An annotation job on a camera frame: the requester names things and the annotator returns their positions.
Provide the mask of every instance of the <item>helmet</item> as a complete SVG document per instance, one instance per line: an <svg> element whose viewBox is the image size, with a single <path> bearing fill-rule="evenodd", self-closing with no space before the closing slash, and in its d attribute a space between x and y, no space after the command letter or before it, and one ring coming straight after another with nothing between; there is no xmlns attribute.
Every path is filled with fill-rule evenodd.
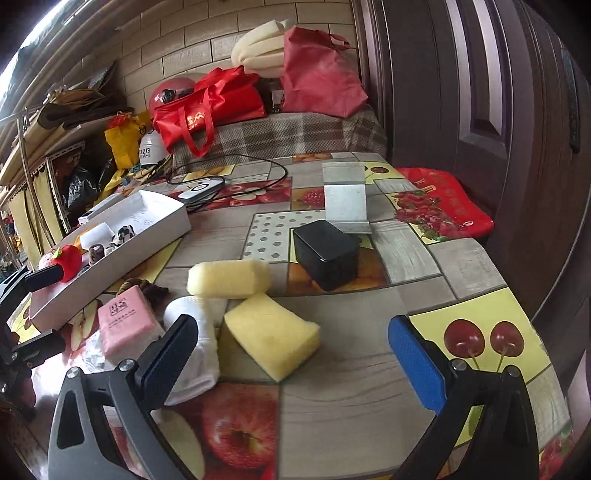
<svg viewBox="0 0 591 480"><path fill-rule="evenodd" d="M148 108L150 109L150 116L154 118L154 111L157 107L165 103L171 102L172 100L181 98L182 96L184 96L180 95L182 93L185 95L186 93L191 93L194 87L194 80L191 80L188 77L175 77L173 79L169 79L165 82L162 82L160 85L158 85L158 87L152 94L152 97L150 98L150 104L148 105ZM164 101L164 99L167 97L167 95L164 92L165 90L171 90L171 92L166 92L170 94L170 98L167 98L167 102Z"/></svg>
<svg viewBox="0 0 591 480"><path fill-rule="evenodd" d="M162 137L152 129L142 137L142 141L139 143L139 162L142 165L156 165L166 157L168 157L168 152Z"/></svg>

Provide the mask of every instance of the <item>tile wall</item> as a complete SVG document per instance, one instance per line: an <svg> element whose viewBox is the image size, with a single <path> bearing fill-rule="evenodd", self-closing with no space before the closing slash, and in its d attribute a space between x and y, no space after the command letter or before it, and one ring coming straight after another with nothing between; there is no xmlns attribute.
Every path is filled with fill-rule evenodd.
<svg viewBox="0 0 591 480"><path fill-rule="evenodd" d="M128 105L141 111L164 79L198 79L215 67L231 67L230 54L241 36L264 22L286 18L347 38L355 49L346 55L357 68L349 0L165 0L83 58L77 77L117 60L119 86Z"/></svg>

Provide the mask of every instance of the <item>blue gripper pad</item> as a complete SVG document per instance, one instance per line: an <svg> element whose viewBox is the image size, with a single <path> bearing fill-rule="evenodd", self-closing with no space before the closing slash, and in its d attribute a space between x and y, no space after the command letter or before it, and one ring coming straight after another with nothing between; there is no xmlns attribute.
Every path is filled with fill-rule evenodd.
<svg viewBox="0 0 591 480"><path fill-rule="evenodd" d="M423 407L439 414L447 398L444 378L399 316L390 320L388 342Z"/></svg>

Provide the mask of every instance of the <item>white tray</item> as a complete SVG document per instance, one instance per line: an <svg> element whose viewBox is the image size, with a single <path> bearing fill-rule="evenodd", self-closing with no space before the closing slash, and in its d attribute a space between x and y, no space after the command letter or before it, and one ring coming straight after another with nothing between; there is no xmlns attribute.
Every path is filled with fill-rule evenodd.
<svg viewBox="0 0 591 480"><path fill-rule="evenodd" d="M115 233L122 226L131 225L135 237L68 283L56 283L33 292L30 318L40 332L61 328L128 271L191 229L181 202L140 190L98 214L56 247L73 244L78 235L102 222ZM82 266L87 264L88 253L82 257Z"/></svg>

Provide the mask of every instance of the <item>cherry stem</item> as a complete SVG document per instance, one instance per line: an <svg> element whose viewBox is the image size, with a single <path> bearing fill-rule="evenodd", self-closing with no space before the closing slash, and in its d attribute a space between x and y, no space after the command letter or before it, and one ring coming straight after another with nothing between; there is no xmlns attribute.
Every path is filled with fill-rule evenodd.
<svg viewBox="0 0 591 480"><path fill-rule="evenodd" d="M468 353L470 354L470 356L472 357L472 360L474 360L474 365L476 365L476 368L478 370L480 370L480 367L478 366L478 362L476 361L476 357L474 356L474 354L472 353L472 350L468 350Z"/></svg>
<svg viewBox="0 0 591 480"><path fill-rule="evenodd" d="M499 361L499 366L496 367L496 372L498 373L499 370L501 369L501 365L503 363L503 359L505 358L505 349L503 348L503 351L501 352L501 360Z"/></svg>

